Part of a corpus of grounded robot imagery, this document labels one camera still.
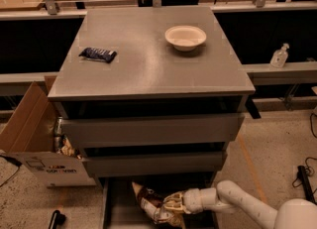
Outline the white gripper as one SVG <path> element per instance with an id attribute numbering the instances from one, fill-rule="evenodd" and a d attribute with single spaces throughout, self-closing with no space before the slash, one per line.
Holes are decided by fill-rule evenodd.
<path id="1" fill-rule="evenodd" d="M 164 208 L 174 213 L 197 214 L 204 210 L 212 210 L 218 201 L 217 190 L 210 188 L 192 188 L 178 191 L 167 196 Z"/>

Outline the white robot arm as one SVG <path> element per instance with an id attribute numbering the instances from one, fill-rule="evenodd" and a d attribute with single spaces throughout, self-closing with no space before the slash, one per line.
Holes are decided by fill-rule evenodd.
<path id="1" fill-rule="evenodd" d="M 222 180 L 216 187 L 191 188 L 173 193 L 164 199 L 163 207 L 185 214 L 205 210 L 233 213 L 240 208 L 262 229 L 317 229 L 316 204 L 295 198 L 274 209 L 230 180 Z"/>

